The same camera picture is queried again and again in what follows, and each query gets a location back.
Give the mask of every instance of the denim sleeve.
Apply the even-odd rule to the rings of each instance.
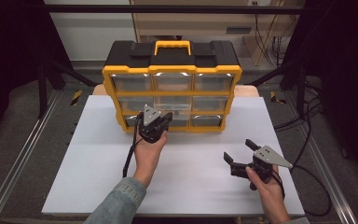
[[[141,182],[133,177],[125,177],[89,215],[85,223],[131,223],[145,195],[146,188]]]
[[[310,224],[310,222],[308,221],[308,219],[306,217],[302,217],[302,218],[298,218],[298,219],[293,219],[288,222],[283,222],[283,224]]]

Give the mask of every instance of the hand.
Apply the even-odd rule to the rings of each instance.
[[[278,173],[277,165],[273,165],[273,169]],[[270,223],[274,224],[290,221],[290,217],[287,214],[286,207],[283,203],[281,186],[277,181],[274,178],[271,178],[268,183],[264,183],[258,174],[249,166],[246,167],[246,173],[248,174],[249,179],[257,187],[264,214],[266,214]]]
[[[142,137],[137,134],[136,142],[141,139]],[[142,140],[138,143],[138,145],[136,145],[136,170],[133,177],[141,181],[141,183],[144,184],[146,188],[150,185],[153,174],[158,165],[159,155],[167,143],[167,140],[167,131],[164,131],[156,143],[151,144],[145,140]]]

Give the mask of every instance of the storage organizer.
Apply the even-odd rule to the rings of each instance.
[[[170,132],[221,132],[241,73],[229,41],[115,41],[103,84],[125,132],[145,105],[173,113]]]

